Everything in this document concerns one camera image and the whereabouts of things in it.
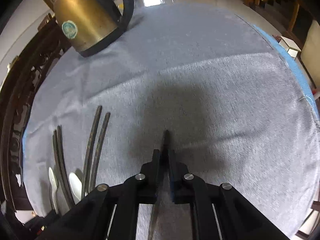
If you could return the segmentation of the grey table cloth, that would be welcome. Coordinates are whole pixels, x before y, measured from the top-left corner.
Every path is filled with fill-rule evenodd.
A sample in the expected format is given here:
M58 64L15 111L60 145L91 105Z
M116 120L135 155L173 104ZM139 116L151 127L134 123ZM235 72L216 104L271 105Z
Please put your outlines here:
M100 53L69 49L36 93L23 137L38 215L51 210L54 129L67 171L81 171L98 106L111 118L97 183L137 174L169 130L190 172L231 183L288 237L300 228L319 182L319 116L297 64L241 17L208 4L139 8Z

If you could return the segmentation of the small white stool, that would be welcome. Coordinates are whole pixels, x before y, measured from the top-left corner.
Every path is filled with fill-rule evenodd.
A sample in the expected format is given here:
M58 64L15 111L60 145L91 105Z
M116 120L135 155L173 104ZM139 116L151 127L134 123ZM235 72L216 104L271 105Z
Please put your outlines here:
M279 37L279 45L282 46L294 60L298 56L298 53L301 52L301 49L294 40L284 36Z

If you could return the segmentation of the dark carved wooden sideboard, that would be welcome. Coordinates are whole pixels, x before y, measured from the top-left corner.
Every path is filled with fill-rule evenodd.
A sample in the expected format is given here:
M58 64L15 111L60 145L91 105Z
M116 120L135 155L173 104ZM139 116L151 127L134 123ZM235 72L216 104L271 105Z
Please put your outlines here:
M47 14L1 86L1 202L13 211L32 210L23 182L23 135L37 91L70 46Z

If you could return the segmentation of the gold electric kettle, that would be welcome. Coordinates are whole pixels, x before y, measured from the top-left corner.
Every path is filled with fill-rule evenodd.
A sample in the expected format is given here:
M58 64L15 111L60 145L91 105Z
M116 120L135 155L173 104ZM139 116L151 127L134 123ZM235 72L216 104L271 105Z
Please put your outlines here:
M134 12L134 0L44 0L72 47L82 56L92 56L125 33Z

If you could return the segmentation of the white plastic spoon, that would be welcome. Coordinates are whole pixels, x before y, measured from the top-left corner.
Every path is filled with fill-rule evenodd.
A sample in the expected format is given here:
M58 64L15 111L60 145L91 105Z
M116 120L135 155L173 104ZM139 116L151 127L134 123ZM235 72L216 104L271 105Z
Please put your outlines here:
M71 186L72 193L74 194L76 199L80 201L82 193L82 182L74 172L71 172L69 174L69 184Z

